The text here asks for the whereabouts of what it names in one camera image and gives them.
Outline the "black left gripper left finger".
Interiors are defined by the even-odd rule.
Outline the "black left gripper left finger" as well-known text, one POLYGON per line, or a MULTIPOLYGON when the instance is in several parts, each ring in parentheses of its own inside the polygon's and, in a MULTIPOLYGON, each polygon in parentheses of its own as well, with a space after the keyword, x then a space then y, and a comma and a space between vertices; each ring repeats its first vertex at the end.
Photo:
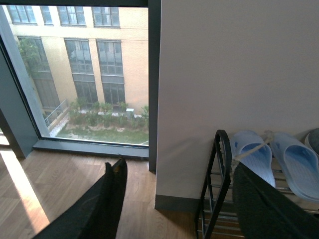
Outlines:
POLYGON ((127 185, 127 163, 105 163, 105 174, 36 239, 114 239, 127 185))

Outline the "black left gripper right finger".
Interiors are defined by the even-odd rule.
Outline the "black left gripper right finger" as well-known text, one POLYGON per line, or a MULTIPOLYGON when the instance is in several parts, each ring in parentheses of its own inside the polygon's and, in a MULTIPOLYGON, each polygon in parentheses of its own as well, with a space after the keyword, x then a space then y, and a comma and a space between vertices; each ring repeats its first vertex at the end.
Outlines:
MULTIPOLYGON (((270 134, 264 142, 270 147, 270 134)), ((233 158, 232 197, 248 239, 316 239, 319 221, 233 158)))

